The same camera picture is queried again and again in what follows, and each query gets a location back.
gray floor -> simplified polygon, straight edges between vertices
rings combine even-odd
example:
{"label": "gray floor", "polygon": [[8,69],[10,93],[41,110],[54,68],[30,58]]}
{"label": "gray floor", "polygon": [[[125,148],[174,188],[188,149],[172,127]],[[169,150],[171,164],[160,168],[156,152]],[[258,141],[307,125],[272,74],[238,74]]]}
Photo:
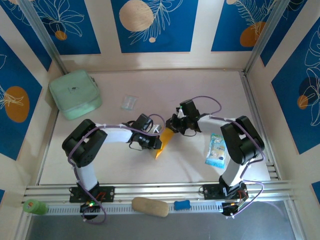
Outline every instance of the gray floor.
{"label": "gray floor", "polygon": [[109,215],[104,225],[80,216],[34,216],[27,240],[293,240],[283,202],[254,202],[235,219],[220,213]]}

white table surface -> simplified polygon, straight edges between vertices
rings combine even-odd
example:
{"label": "white table surface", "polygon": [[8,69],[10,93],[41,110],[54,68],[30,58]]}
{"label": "white table surface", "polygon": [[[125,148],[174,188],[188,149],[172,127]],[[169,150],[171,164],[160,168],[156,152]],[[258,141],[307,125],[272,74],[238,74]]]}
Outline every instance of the white table surface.
{"label": "white table surface", "polygon": [[[222,104],[222,111],[216,116],[237,118],[245,115],[252,121],[237,71],[150,70],[90,75],[99,86],[102,106],[72,121],[59,113],[45,159],[41,185],[75,183],[76,178],[67,162],[62,143],[84,119],[100,124],[120,124],[136,120],[142,113],[157,113],[168,119],[180,102],[208,95]],[[138,97],[131,111],[121,109],[126,95]],[[211,113],[218,109],[210,99],[198,98],[194,101],[200,113]],[[154,122],[161,123],[156,117]],[[205,164],[209,143],[209,133],[198,133],[194,137],[175,134],[157,160],[148,150],[132,150],[127,143],[104,144],[94,159],[95,173],[101,184],[218,181],[224,169]],[[264,162],[253,164],[244,178],[270,180]]]}

blue and white packet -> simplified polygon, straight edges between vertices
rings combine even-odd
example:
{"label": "blue and white packet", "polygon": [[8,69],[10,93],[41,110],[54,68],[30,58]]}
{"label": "blue and white packet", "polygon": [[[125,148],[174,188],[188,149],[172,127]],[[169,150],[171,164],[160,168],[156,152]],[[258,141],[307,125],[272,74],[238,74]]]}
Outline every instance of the blue and white packet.
{"label": "blue and white packet", "polygon": [[211,141],[205,164],[224,169],[227,146],[224,137],[215,133],[211,134]]}

mint green container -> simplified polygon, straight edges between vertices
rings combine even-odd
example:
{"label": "mint green container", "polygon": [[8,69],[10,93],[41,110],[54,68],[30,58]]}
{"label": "mint green container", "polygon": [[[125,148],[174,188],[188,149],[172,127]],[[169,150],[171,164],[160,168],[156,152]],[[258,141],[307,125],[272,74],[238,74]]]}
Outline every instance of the mint green container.
{"label": "mint green container", "polygon": [[89,113],[102,104],[95,80],[83,69],[55,79],[49,89],[58,109],[68,120]]}

green cup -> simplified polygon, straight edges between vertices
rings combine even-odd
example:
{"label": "green cup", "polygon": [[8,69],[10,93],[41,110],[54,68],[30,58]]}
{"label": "green cup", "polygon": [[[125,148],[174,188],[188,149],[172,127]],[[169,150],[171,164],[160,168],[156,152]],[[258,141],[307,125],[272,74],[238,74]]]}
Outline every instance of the green cup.
{"label": "green cup", "polygon": [[48,212],[48,206],[42,201],[29,199],[24,202],[23,211],[29,214],[44,215]]}

